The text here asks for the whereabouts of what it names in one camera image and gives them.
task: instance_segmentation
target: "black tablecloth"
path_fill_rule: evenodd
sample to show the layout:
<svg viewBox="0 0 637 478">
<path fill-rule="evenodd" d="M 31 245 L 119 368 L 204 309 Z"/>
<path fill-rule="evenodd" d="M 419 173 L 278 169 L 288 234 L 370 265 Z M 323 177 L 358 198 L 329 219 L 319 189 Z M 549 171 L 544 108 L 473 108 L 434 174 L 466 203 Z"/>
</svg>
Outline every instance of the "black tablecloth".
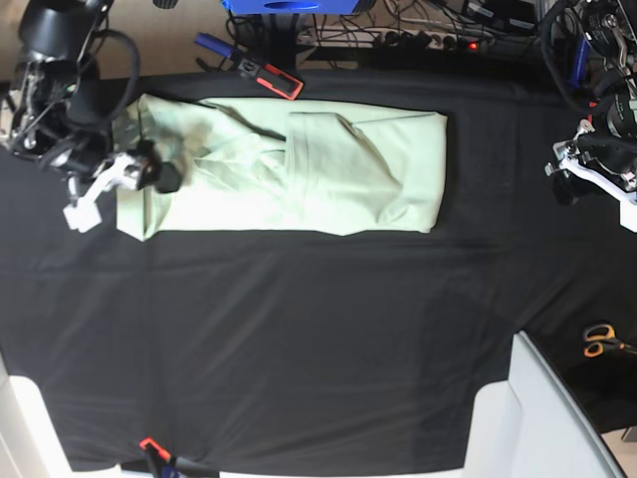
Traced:
<svg viewBox="0 0 637 478">
<path fill-rule="evenodd" d="M 138 459 L 136 442 L 152 435 L 225 471 L 459 468 L 476 391 L 507 377 L 520 329 L 600 430 L 637 423 L 634 359 L 586 362 L 580 338 L 609 320 L 637 340 L 637 237 L 610 198 L 556 206 L 543 175 L 578 117 L 508 83 L 304 75 L 303 99 L 449 116 L 430 234 L 161 233 L 141 244 L 115 231 L 111 196 L 106 223 L 80 235 L 63 219 L 58 176 L 0 161 L 0 351 L 41 387 L 73 466 Z M 99 87 L 112 105 L 118 85 Z M 234 75 L 140 89 L 270 94 Z"/>
</svg>

